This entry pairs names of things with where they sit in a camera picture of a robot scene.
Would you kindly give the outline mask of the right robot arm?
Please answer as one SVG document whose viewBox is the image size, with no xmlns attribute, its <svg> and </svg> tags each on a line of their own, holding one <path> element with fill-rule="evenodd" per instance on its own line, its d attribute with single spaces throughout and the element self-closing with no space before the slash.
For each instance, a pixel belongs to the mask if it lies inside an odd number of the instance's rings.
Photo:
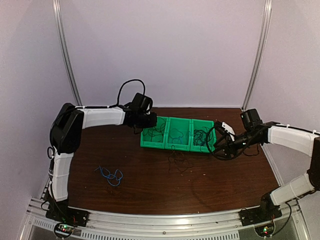
<svg viewBox="0 0 320 240">
<path fill-rule="evenodd" d="M 283 146 L 311 158 L 306 173 L 289 183 L 265 194 L 256 210 L 259 220 L 268 220 L 277 208 L 291 200 L 312 194 L 320 189 L 320 134 L 289 124 L 263 122 L 255 108 L 246 110 L 240 115 L 245 131 L 235 134 L 233 128 L 225 122 L 216 122 L 211 128 L 217 131 L 220 138 L 213 146 L 206 145 L 209 153 L 218 160 L 231 161 L 244 154 L 252 145 L 272 144 Z"/>
</svg>

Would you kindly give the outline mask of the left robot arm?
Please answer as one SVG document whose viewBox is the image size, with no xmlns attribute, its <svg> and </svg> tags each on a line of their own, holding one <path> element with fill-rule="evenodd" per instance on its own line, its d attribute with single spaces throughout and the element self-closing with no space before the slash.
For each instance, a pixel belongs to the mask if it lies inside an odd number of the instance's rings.
<svg viewBox="0 0 320 240">
<path fill-rule="evenodd" d="M 75 106 L 65 103 L 53 121 L 49 132 L 50 165 L 48 202 L 52 213 L 61 222 L 72 218 L 72 211 L 63 202 L 68 200 L 70 166 L 81 144 L 84 129 L 99 126 L 128 126 L 136 129 L 153 128 L 157 114 L 152 111 L 153 100 L 136 93 L 133 100 L 121 105 Z"/>
</svg>

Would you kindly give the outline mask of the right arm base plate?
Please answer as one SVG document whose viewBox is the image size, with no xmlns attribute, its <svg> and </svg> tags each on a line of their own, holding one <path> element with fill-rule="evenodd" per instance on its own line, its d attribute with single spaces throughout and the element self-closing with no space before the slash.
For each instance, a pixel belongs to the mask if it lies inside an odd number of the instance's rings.
<svg viewBox="0 0 320 240">
<path fill-rule="evenodd" d="M 264 211 L 260 206 L 242 208 L 238 214 L 243 227 L 253 225 L 255 233 L 264 239 L 271 238 L 276 233 L 275 219 L 282 216 L 278 207 L 271 211 Z"/>
</svg>

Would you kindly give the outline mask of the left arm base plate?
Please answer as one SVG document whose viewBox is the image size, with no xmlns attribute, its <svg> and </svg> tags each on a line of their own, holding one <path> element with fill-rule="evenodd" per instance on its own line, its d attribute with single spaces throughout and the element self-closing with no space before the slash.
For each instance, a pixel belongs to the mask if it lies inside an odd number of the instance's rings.
<svg viewBox="0 0 320 240">
<path fill-rule="evenodd" d="M 59 239 L 71 237 L 78 227 L 86 227 L 89 220 L 89 212 L 75 208 L 67 208 L 65 211 L 49 207 L 45 217 L 56 221 L 53 233 Z"/>
</svg>

